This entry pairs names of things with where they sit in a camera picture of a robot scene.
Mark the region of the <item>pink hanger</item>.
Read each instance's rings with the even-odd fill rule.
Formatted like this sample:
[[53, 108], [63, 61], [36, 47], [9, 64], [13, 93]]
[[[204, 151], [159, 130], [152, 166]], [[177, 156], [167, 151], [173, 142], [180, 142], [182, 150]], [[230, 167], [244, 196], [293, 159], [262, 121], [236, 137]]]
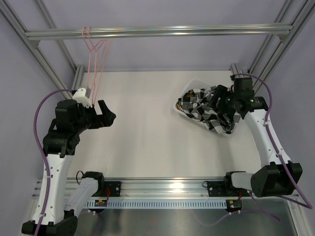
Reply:
[[99, 64], [102, 62], [105, 49], [107, 47], [107, 39], [93, 41], [91, 36], [92, 27], [82, 27], [82, 39], [89, 51], [87, 81], [86, 86], [91, 89], [90, 100], [95, 103], [96, 79], [99, 69]]
[[92, 27], [82, 28], [82, 38], [89, 51], [86, 85], [91, 89], [90, 100], [92, 104], [94, 104], [97, 99], [101, 78], [106, 66], [111, 40], [100, 39], [98, 42], [94, 42], [92, 40], [91, 32]]

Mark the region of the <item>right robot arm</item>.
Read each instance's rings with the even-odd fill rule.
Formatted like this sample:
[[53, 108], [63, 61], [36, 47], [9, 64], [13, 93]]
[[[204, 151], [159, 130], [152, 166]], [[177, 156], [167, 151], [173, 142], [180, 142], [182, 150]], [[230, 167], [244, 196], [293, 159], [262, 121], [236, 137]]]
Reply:
[[240, 189], [246, 189], [257, 197], [291, 195], [303, 171], [299, 163], [291, 161], [273, 129], [270, 119], [272, 105], [263, 97], [255, 96], [253, 75], [239, 73], [230, 78], [232, 89], [218, 85], [210, 107], [223, 115], [241, 116], [253, 136], [261, 168], [254, 174], [228, 172], [228, 180], [222, 186], [224, 192], [234, 195]]

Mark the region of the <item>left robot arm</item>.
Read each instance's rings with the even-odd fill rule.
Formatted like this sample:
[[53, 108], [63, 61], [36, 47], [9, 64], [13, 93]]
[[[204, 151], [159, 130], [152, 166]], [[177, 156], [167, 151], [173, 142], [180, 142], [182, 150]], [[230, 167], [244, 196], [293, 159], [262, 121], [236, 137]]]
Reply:
[[88, 129], [109, 127], [116, 115], [103, 100], [98, 101], [101, 114], [76, 100], [59, 102], [47, 135], [43, 139], [44, 176], [36, 211], [22, 225], [30, 236], [72, 236], [79, 215], [92, 195], [101, 196], [106, 189], [103, 173], [85, 172], [77, 189], [64, 201], [68, 171], [74, 159], [80, 134]]

